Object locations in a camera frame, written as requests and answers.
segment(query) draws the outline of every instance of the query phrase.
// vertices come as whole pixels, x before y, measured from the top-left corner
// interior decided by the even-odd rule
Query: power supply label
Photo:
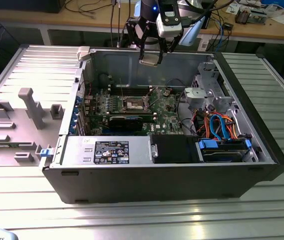
[[[129,164],[128,141],[97,141],[95,143],[95,164]]]

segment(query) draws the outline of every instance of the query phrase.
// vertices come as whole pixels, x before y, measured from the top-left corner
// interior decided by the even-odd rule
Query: circuit board
[[[142,96],[110,95],[101,89],[85,102],[85,115],[90,136],[148,136],[152,134],[182,135],[183,131],[176,115],[175,95],[164,95],[167,88],[157,88],[147,98],[150,106],[139,109]],[[126,104],[131,107],[128,113],[122,113],[121,107]],[[114,116],[129,116],[142,119],[143,126],[139,131],[110,131],[108,123]]]

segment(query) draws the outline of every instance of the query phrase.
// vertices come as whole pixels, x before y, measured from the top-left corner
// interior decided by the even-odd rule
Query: motherboard
[[[84,102],[86,135],[182,135],[176,103],[168,87],[101,89]]]

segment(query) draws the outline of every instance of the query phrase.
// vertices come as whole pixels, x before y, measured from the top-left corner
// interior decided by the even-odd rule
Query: wooden desk
[[[93,3],[95,0],[78,0],[79,5]],[[100,3],[87,6],[87,10],[94,9],[109,4],[109,0],[102,0]],[[121,4],[120,27],[128,17],[127,3]],[[76,0],[72,1],[68,7],[72,10],[78,10]],[[220,10],[220,15],[228,23],[234,25],[230,40],[261,42],[261,43],[279,43],[284,44],[284,25],[272,19],[267,19],[265,25],[252,24],[241,25],[235,23],[235,15],[228,14]],[[94,19],[77,12],[71,12],[63,8],[60,13],[44,13],[31,11],[0,10],[0,22],[5,26],[25,27],[39,29],[45,45],[50,45],[51,40],[48,30],[73,30],[84,32],[110,32],[110,13],[111,6],[101,8],[95,11]],[[134,4],[131,5],[131,16],[134,13]],[[117,32],[118,7],[115,8],[113,18],[113,32]],[[213,21],[210,21],[208,29],[200,31],[199,38],[202,39],[199,50],[203,50],[207,41],[218,34],[218,29]]]

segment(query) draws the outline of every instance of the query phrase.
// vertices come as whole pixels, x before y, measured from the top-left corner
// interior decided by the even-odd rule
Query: label sticker
[[[129,164],[128,141],[97,141],[95,164]]]
[[[83,138],[82,144],[95,144],[96,138]]]

